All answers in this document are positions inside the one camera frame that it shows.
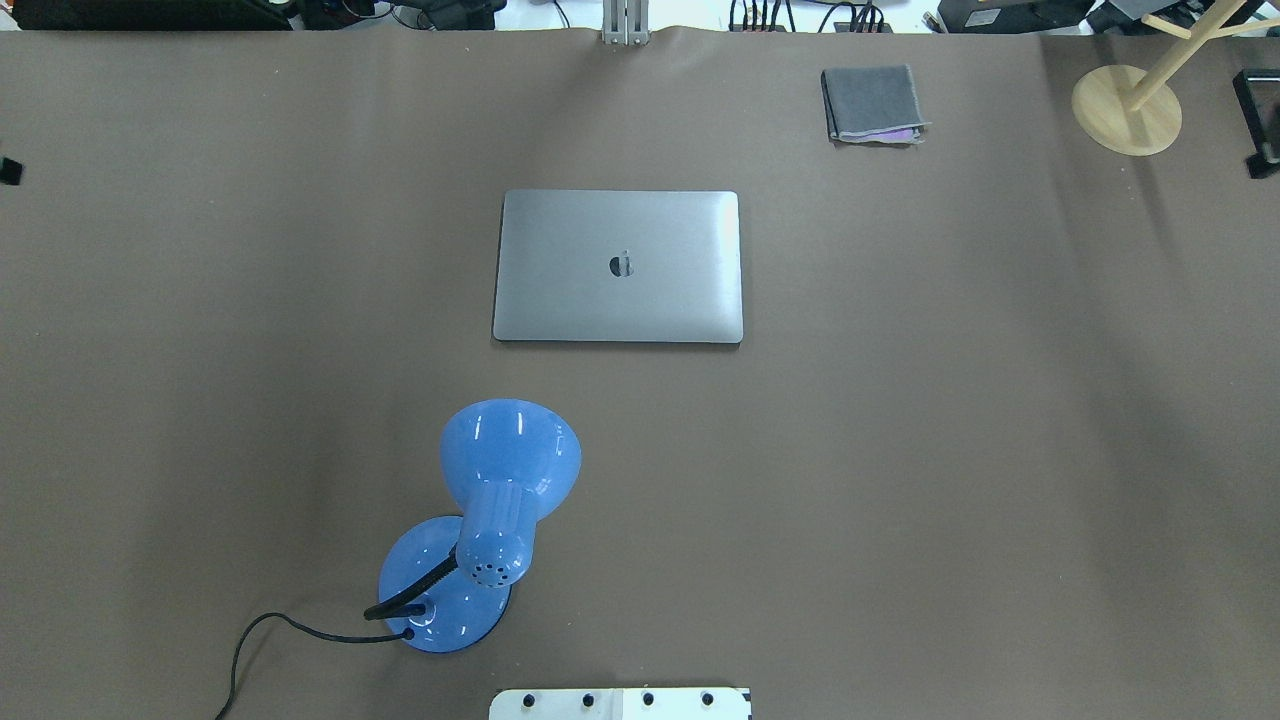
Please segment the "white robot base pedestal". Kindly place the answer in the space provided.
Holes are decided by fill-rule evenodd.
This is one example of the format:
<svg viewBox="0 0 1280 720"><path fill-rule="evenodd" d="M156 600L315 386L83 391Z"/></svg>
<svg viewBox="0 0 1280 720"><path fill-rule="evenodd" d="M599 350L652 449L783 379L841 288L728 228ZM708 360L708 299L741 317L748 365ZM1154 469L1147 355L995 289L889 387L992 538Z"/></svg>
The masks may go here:
<svg viewBox="0 0 1280 720"><path fill-rule="evenodd" d="M749 689L736 687L612 687L508 689L489 719L751 719Z"/></svg>

